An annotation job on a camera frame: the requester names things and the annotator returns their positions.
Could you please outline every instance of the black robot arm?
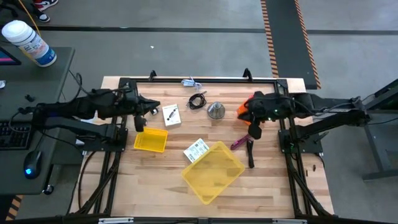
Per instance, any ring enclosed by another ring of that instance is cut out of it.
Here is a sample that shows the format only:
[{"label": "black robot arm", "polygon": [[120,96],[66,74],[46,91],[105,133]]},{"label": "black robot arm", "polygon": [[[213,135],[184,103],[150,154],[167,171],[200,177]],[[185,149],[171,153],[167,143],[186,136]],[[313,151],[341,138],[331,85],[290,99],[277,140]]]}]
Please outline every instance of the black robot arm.
[{"label": "black robot arm", "polygon": [[96,142],[93,149],[105,147],[106,151],[106,145],[125,144],[127,130],[115,124],[95,125],[76,118],[91,119],[96,113],[100,119],[133,115],[136,131],[142,132],[146,125],[143,116],[159,105],[159,101],[138,94],[136,82],[129,80],[116,90],[92,90],[87,96],[67,103],[39,103],[35,108],[22,109],[21,113],[33,113],[32,125],[38,130],[68,129],[83,142]]},{"label": "black robot arm", "polygon": [[264,95],[257,91],[245,103],[245,107],[248,110],[240,114],[238,118],[251,122],[249,134],[254,139],[261,137],[259,125],[265,121],[337,113],[325,121],[304,126],[306,128],[302,128],[301,133],[298,133],[298,138],[305,138],[344,124],[361,125],[369,119],[360,97],[351,99],[320,98],[311,93],[290,93],[288,96],[278,93]]}]

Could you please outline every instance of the gray floor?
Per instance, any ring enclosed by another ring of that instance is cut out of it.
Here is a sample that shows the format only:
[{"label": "gray floor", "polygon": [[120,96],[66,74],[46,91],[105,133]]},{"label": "gray floor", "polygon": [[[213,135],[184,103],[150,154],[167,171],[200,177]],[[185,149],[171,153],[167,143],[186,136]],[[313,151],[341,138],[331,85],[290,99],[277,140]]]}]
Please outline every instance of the gray floor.
[{"label": "gray floor", "polygon": [[[395,0],[300,0],[300,4],[308,29],[398,30]],[[60,0],[46,12],[51,25],[263,27],[259,0]],[[148,75],[152,69],[159,75],[238,77],[248,67],[255,76],[271,77],[264,34],[43,32],[43,37],[52,46],[76,48],[72,70],[81,72],[86,88],[98,88],[104,75]],[[320,96],[365,97],[398,78],[395,35],[309,39],[322,83],[322,89],[313,92]],[[75,91],[68,79],[66,96]],[[322,144],[335,213],[396,222],[398,178],[361,179],[376,171],[364,131],[340,127]],[[59,185],[54,194],[26,196],[18,218],[64,214],[77,170],[60,167],[52,180]]]}]

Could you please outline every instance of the yellow plastic tray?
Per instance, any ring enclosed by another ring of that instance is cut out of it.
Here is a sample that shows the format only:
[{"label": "yellow plastic tray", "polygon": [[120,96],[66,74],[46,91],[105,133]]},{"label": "yellow plastic tray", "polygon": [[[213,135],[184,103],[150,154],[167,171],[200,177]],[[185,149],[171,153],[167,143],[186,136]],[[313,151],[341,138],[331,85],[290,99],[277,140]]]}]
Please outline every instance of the yellow plastic tray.
[{"label": "yellow plastic tray", "polygon": [[242,162],[221,141],[182,171],[182,178],[208,205],[244,171]]},{"label": "yellow plastic tray", "polygon": [[152,152],[164,152],[167,133],[166,130],[144,128],[144,132],[137,134],[134,148]]}]

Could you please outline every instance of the blue label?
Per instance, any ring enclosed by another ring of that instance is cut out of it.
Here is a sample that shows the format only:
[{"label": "blue label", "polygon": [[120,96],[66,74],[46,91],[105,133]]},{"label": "blue label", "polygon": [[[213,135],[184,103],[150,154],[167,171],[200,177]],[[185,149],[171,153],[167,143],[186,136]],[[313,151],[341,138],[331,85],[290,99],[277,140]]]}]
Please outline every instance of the blue label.
[{"label": "blue label", "polygon": [[51,47],[41,58],[37,58],[36,61],[39,65],[46,65],[50,63],[55,58],[55,52]]}]

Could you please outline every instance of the orange striped tape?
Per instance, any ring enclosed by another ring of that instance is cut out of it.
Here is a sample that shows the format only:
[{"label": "orange striped tape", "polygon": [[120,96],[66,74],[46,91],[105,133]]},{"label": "orange striped tape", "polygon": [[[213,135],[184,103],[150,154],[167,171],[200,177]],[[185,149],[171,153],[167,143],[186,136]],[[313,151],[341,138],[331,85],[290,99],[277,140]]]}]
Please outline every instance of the orange striped tape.
[{"label": "orange striped tape", "polygon": [[307,30],[306,30],[305,25],[304,25],[304,20],[303,20],[303,15],[302,15],[301,9],[300,9],[300,4],[299,4],[298,0],[294,0],[294,3],[296,4],[298,19],[300,20],[301,29],[303,30],[304,40],[305,40],[305,44],[307,45],[308,55],[310,56],[313,74],[315,76],[315,81],[317,82],[317,88],[320,89],[321,88],[321,82],[319,81],[317,66],[315,65],[315,61],[313,59],[311,45],[310,45],[310,41],[308,39]]},{"label": "orange striped tape", "polygon": [[21,206],[22,198],[23,195],[16,195],[14,199],[12,199],[11,207],[8,210],[6,221],[15,220],[19,207]]},{"label": "orange striped tape", "polygon": [[276,64],[274,43],[272,42],[271,27],[269,25],[267,5],[265,0],[261,0],[262,17],[264,19],[264,28],[266,30],[269,60],[271,61],[272,77],[279,78],[278,65]]}]

